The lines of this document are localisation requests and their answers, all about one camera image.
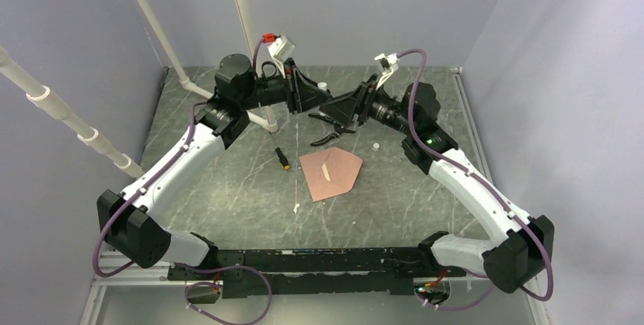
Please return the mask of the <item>cream lined letter paper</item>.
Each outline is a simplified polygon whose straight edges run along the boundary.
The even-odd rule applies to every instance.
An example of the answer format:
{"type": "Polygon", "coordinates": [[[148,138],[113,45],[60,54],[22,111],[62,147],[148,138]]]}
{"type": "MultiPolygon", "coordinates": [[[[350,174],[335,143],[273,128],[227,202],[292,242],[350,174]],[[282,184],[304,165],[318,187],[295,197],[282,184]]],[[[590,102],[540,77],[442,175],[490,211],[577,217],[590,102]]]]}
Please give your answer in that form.
{"type": "Polygon", "coordinates": [[[325,179],[327,181],[331,181],[331,177],[330,177],[330,173],[329,173],[327,164],[323,163],[322,166],[321,166],[321,169],[322,169],[322,172],[324,174],[325,179]]]}

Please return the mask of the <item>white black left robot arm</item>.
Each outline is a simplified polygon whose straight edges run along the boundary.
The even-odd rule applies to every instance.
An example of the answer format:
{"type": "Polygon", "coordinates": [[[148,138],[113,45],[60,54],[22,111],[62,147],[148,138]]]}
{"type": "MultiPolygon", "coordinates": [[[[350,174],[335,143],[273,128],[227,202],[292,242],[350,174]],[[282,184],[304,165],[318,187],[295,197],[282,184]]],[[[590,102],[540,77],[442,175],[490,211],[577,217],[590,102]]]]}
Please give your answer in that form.
{"type": "Polygon", "coordinates": [[[106,276],[99,267],[102,244],[141,268],[165,261],[187,264],[198,279],[216,273],[215,244],[201,235],[165,229],[158,223],[159,216],[192,176],[241,135],[250,123],[249,110],[285,103],[296,114],[331,100],[328,89],[303,75],[292,58],[272,65],[276,74],[265,76],[255,71],[246,55],[224,57],[214,78],[213,96],[193,105],[188,128],[177,143],[133,184],[120,192],[106,190],[98,197],[101,232],[93,253],[98,276],[106,276]]]}

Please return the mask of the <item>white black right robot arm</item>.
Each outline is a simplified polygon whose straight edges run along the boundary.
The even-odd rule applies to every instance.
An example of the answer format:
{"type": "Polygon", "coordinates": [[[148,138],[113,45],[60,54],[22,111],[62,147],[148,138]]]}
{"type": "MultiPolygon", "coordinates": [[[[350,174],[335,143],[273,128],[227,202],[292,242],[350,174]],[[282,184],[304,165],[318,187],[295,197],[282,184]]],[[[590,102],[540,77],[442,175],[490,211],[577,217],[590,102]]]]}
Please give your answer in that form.
{"type": "Polygon", "coordinates": [[[320,112],[340,125],[371,119],[404,134],[401,146],[410,163],[447,188],[487,233],[486,240],[432,235],[419,246],[423,273],[436,276],[446,267],[459,267],[506,293],[526,291],[527,282],[544,273],[545,293],[527,293],[540,301],[552,296],[554,224],[513,204],[475,168],[438,124],[440,103],[430,84],[416,81],[397,100],[377,89],[370,77],[351,93],[323,103],[320,112]]]}

